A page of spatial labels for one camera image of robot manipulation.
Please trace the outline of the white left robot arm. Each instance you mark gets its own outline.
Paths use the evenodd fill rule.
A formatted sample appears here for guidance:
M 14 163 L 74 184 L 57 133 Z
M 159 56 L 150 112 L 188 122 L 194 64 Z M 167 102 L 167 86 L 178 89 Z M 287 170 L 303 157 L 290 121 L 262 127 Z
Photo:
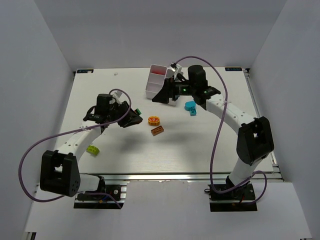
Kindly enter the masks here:
M 47 150 L 42 155 L 41 190 L 68 197 L 77 193 L 104 193 L 104 178 L 80 173 L 80 158 L 110 123 L 127 128 L 142 121 L 140 110 L 133 110 L 127 101 L 120 101 L 116 94 L 99 94 L 96 104 L 85 114 L 79 131 L 56 150 Z

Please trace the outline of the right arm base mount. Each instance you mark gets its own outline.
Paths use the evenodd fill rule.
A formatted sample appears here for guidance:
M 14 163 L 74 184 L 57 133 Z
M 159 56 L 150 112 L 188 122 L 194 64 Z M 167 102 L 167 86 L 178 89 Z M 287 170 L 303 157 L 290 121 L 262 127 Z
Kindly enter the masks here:
M 209 196 L 210 211 L 214 213 L 225 212 L 257 212 L 258 207 L 256 203 L 255 191 L 253 185 L 249 182 L 239 188 L 227 192 L 216 193 L 209 184 L 204 190 L 205 194 Z

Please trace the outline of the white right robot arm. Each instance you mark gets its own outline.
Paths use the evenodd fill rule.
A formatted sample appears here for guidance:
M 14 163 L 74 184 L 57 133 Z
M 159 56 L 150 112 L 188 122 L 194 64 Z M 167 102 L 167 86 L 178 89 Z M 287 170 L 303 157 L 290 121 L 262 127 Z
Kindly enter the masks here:
M 208 84 L 206 71 L 201 65 L 188 67 L 185 78 L 179 64 L 173 63 L 162 89 L 152 98 L 155 103 L 168 104 L 180 96 L 191 96 L 195 103 L 219 117 L 237 134 L 238 160 L 226 179 L 227 188 L 242 186 L 252 177 L 256 167 L 275 148 L 269 120 L 253 117 L 229 103 L 226 94 Z

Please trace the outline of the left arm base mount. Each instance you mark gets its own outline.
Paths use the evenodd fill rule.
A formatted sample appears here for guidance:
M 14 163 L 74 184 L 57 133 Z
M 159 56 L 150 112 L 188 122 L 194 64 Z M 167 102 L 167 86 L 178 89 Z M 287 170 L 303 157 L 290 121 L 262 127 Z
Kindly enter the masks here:
M 120 210 L 125 203 L 127 183 L 99 177 L 98 189 L 75 195 L 74 209 Z

